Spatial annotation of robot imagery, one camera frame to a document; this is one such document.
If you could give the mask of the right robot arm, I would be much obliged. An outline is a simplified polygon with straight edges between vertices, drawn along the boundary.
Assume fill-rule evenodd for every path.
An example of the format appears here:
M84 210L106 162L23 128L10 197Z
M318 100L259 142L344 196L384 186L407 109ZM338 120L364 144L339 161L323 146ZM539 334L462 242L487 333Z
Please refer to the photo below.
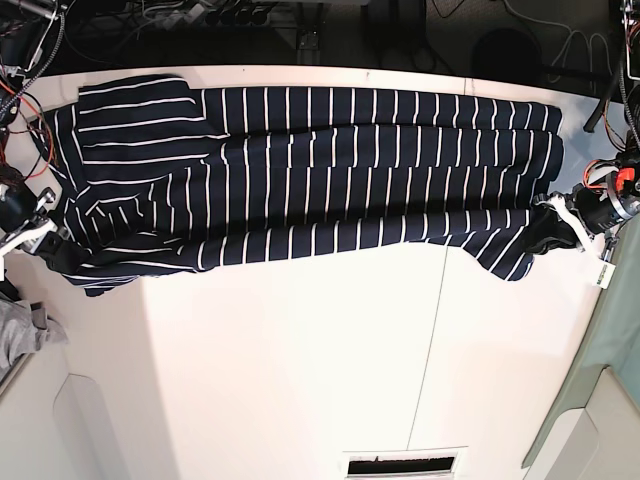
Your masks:
M58 201L49 187L35 194L27 182L55 171L61 157L44 109L29 89L49 68L66 30L63 1L1 3L1 256L20 250L72 274L88 253L71 240L64 216L49 209ZM7 160L11 137L28 134L38 156L26 173Z

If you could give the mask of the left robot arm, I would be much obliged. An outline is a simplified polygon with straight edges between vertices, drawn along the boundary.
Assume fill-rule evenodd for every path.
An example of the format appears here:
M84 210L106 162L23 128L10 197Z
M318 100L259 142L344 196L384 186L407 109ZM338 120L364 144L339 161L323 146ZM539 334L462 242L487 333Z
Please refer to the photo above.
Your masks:
M639 3L622 1L620 11L617 69L583 126L592 133L602 122L616 156L588 164L571 192L534 197L538 213L524 237L529 254L579 249L608 261L622 227L639 216Z

